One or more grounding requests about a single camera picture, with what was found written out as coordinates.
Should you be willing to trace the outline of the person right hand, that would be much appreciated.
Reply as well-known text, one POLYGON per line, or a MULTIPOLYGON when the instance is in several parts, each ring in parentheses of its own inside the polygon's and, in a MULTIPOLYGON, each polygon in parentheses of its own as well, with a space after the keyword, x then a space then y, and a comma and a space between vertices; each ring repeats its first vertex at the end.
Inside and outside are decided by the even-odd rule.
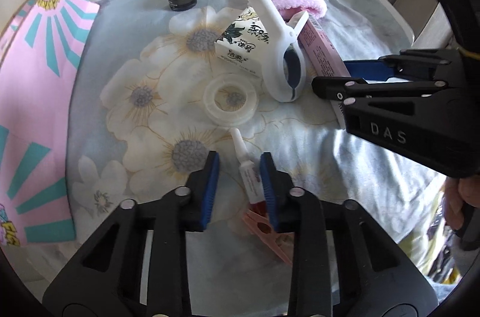
POLYGON ((465 203, 479 208, 480 178, 472 176, 466 179, 448 177, 444 183, 443 214, 447 225, 459 230, 464 224, 465 215, 462 207, 465 203))

